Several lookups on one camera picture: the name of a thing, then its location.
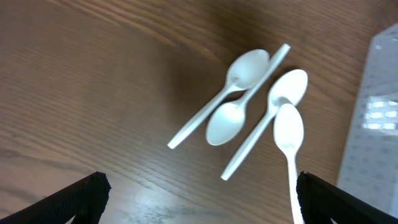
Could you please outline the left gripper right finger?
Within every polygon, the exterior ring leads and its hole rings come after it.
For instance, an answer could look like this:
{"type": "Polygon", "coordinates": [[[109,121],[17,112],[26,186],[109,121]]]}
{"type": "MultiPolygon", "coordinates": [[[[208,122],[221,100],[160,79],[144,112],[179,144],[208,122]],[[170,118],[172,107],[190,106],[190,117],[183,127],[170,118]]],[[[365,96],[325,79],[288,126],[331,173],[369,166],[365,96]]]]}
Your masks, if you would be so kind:
{"type": "Polygon", "coordinates": [[[306,224],[397,224],[397,218],[309,172],[298,175],[296,192],[306,224]]]}

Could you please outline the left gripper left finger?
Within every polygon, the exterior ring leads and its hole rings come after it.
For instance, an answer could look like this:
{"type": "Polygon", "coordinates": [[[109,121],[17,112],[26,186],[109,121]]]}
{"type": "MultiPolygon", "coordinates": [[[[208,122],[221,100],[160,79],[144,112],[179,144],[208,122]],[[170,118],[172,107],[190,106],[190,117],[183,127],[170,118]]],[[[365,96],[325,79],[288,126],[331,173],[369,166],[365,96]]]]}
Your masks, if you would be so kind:
{"type": "Polygon", "coordinates": [[[37,203],[2,218],[3,224],[72,223],[97,224],[109,200],[111,186],[106,174],[91,175],[37,203]]]}

